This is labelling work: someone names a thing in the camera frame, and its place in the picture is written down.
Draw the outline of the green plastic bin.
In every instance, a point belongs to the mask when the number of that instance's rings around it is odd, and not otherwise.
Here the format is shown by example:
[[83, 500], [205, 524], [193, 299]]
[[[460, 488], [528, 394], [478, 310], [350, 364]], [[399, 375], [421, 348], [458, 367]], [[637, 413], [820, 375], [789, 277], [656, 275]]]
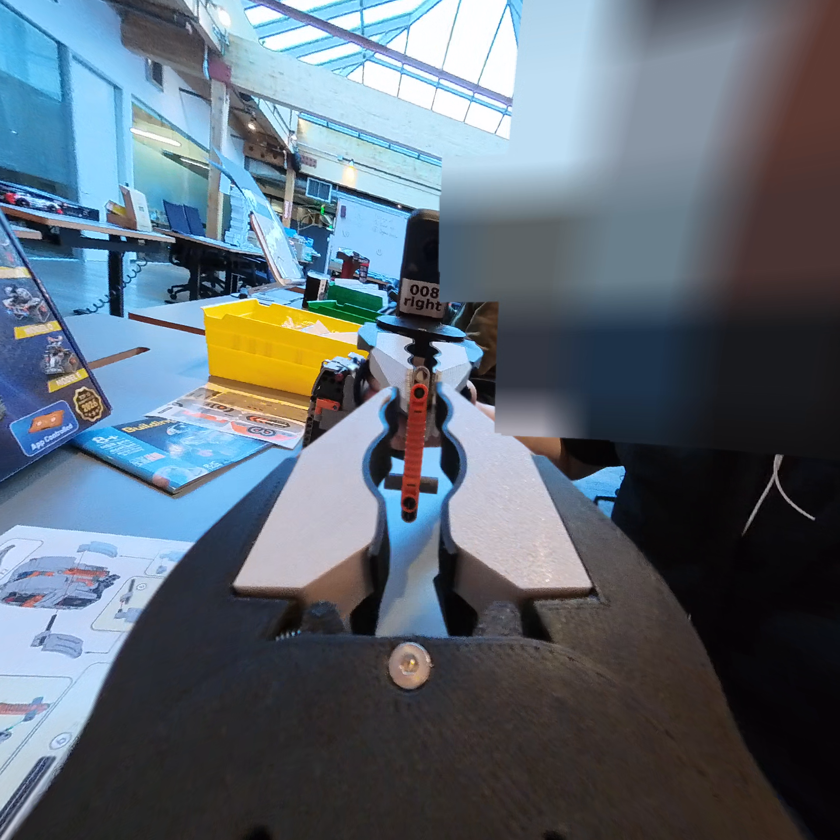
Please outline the green plastic bin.
[[320, 317], [365, 324], [374, 322], [388, 305], [386, 294], [375, 285], [342, 285], [331, 281], [322, 299], [310, 301], [308, 308]]

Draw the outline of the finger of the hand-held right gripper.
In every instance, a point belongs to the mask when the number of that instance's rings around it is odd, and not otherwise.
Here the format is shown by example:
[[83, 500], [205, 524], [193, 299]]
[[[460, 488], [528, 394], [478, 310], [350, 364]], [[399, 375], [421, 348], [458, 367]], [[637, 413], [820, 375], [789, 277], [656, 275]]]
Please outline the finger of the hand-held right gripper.
[[413, 383], [413, 355], [408, 350], [410, 337], [376, 337], [369, 352], [371, 375], [380, 390], [398, 389], [400, 397], [410, 397]]
[[476, 345], [470, 340], [449, 342], [437, 340], [429, 344], [429, 381], [427, 383], [427, 421], [425, 445], [438, 442], [438, 421], [436, 400], [438, 385], [446, 384], [462, 391], [476, 366]]

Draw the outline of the yellow plastic bin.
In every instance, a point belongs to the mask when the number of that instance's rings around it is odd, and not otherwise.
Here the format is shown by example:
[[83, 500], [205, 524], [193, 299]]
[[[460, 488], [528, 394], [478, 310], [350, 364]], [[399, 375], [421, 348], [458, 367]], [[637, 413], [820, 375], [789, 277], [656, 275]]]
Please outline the yellow plastic bin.
[[211, 376], [309, 396], [324, 361], [356, 351], [360, 325], [316, 312], [233, 301], [203, 310]]

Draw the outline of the blue manual booklet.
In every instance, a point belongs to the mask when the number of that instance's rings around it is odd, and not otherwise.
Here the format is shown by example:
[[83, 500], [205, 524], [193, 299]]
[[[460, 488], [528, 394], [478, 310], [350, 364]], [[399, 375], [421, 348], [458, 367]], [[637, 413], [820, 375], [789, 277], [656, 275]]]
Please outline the blue manual booklet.
[[216, 429], [144, 417], [79, 434], [73, 445], [170, 496], [270, 448]]

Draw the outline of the large tilted board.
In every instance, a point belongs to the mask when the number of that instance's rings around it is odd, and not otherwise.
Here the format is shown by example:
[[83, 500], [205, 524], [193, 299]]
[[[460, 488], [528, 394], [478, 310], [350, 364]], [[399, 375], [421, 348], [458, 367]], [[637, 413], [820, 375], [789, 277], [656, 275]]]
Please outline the large tilted board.
[[249, 223], [266, 260], [272, 281], [284, 287], [303, 287], [306, 281], [297, 253], [271, 208], [268, 216], [251, 210]]

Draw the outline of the wooden background desk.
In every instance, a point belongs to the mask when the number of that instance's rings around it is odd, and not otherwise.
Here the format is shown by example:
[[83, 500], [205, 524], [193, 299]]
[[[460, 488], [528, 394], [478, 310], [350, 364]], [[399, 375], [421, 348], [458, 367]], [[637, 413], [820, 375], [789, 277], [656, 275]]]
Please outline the wooden background desk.
[[53, 245], [108, 252], [108, 302], [114, 317], [124, 317], [123, 256], [127, 253], [162, 253], [175, 243], [175, 238], [166, 234], [94, 223], [5, 203], [1, 208], [8, 216], [34, 224], [43, 239]]

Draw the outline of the blue office chair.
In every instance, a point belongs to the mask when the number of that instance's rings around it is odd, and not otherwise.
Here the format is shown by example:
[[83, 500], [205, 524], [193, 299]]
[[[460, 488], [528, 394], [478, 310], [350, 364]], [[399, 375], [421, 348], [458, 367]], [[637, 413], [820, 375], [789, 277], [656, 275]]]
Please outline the blue office chair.
[[[170, 236], [187, 235], [203, 236], [201, 218], [194, 207], [163, 201], [165, 214], [170, 225]], [[208, 286], [203, 280], [202, 267], [203, 251], [195, 244], [177, 239], [170, 246], [169, 260], [174, 266], [187, 268], [190, 278], [186, 283], [174, 285], [167, 289], [168, 303], [176, 302], [179, 294], [186, 291], [190, 300], [208, 298], [213, 286]]]

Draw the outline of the grey desk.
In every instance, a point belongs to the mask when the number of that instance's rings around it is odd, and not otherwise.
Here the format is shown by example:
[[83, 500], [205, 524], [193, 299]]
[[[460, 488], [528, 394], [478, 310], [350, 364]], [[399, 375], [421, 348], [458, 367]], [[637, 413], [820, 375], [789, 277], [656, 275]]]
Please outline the grey desk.
[[[210, 379], [205, 340], [195, 334], [104, 314], [66, 323], [85, 359], [98, 364], [93, 374], [112, 408], [107, 425], [141, 418]], [[2, 482], [2, 531], [22, 524], [195, 542], [299, 451], [272, 446], [173, 498], [65, 446]], [[447, 635], [434, 588], [440, 503], [450, 489], [438, 450], [424, 452], [423, 474], [438, 479], [438, 493], [420, 496], [415, 522], [401, 519], [397, 493], [383, 492], [391, 558], [379, 636]]]

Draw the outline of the open instruction booklet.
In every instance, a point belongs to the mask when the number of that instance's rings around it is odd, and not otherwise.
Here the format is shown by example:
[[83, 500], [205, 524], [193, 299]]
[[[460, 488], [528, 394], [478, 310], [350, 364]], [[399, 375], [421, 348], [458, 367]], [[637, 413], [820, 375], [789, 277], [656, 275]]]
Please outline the open instruction booklet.
[[2, 534], [2, 832], [63, 764], [123, 637], [191, 547], [28, 526]]

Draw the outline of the person's right forearm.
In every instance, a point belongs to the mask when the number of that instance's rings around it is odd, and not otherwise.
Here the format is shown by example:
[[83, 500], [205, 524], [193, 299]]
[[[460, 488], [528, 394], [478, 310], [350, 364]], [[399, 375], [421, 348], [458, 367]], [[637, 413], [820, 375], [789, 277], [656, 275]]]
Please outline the person's right forearm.
[[566, 477], [574, 478], [574, 463], [561, 438], [516, 436], [516, 439], [533, 455], [545, 457]]

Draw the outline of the white drawstring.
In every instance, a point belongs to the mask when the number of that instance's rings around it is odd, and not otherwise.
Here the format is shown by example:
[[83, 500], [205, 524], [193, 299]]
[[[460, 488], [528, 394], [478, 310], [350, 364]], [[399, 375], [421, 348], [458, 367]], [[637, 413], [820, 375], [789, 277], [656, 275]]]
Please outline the white drawstring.
[[814, 522], [816, 520], [816, 517], [814, 515], [812, 515], [810, 512], [806, 511], [805, 509], [800, 507], [796, 502], [794, 502], [792, 500], [792, 498], [788, 495], [788, 493], [785, 491], [785, 489], [783, 488], [783, 486], [781, 484], [781, 467], [782, 467], [783, 461], [784, 461], [784, 456], [783, 455], [774, 455], [773, 456], [773, 463], [772, 463], [772, 468], [771, 468], [771, 473], [770, 473], [770, 479], [769, 479], [768, 483], [766, 484], [765, 488], [762, 490], [759, 498], [755, 502], [747, 520], [745, 521], [745, 523], [743, 525], [743, 528], [742, 528], [742, 531], [741, 531], [742, 536], [745, 535], [747, 533], [747, 531], [750, 529], [750, 527], [753, 524], [754, 519], [756, 519], [761, 507], [763, 506], [764, 502], [766, 501], [767, 497], [770, 495], [770, 493], [772, 491], [777, 492], [778, 495], [781, 496], [781, 498], [784, 500], [784, 502], [786, 502], [786, 504], [790, 508], [792, 508], [798, 514], [803, 516], [806, 520], [808, 520], [810, 522]]

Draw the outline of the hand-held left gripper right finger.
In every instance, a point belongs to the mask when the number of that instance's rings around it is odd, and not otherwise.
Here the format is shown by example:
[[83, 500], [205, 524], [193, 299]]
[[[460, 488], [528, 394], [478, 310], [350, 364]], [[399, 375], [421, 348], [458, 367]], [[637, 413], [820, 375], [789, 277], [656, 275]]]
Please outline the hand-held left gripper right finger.
[[496, 434], [453, 386], [437, 387], [441, 468], [435, 590], [450, 636], [470, 636], [496, 602], [521, 616], [538, 601], [585, 599], [594, 586], [530, 451]]

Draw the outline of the sticker sheet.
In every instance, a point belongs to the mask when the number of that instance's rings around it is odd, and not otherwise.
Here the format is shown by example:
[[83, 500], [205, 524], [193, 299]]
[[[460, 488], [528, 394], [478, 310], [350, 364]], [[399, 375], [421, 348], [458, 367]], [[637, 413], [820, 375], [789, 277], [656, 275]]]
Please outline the sticker sheet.
[[305, 434], [308, 407], [207, 383], [148, 415], [294, 448]]

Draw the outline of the toy car model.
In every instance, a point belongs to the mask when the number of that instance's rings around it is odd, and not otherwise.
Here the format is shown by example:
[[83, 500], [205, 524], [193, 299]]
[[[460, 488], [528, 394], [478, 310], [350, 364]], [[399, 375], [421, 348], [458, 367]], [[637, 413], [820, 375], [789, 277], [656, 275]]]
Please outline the toy car model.
[[335, 427], [361, 404], [362, 383], [369, 367], [366, 358], [354, 352], [322, 363], [311, 392], [303, 447]]

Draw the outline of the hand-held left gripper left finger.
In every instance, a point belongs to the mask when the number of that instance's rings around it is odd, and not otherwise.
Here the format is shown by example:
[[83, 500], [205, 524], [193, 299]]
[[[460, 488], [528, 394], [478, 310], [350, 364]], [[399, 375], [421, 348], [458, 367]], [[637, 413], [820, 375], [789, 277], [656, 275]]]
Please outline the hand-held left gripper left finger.
[[376, 393], [305, 447], [245, 560], [239, 595], [334, 604], [374, 635], [389, 572], [385, 499], [398, 391]]

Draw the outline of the blue toy box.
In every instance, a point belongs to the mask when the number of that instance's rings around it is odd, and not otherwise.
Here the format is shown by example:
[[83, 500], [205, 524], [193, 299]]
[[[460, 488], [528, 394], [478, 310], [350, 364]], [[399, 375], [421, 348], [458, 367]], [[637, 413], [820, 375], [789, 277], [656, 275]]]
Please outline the blue toy box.
[[108, 417], [77, 342], [1, 216], [1, 479]]

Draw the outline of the orange toy beam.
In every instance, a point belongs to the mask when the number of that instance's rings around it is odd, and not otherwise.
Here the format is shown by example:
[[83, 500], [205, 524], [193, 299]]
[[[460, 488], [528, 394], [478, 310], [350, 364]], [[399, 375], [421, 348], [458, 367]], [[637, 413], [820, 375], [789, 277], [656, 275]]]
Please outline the orange toy beam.
[[412, 398], [412, 395], [410, 395], [406, 412], [402, 495], [415, 496], [417, 497], [417, 502], [421, 494], [418, 492], [418, 482], [422, 475], [423, 466], [427, 425], [427, 398], [428, 394], [419, 399]]

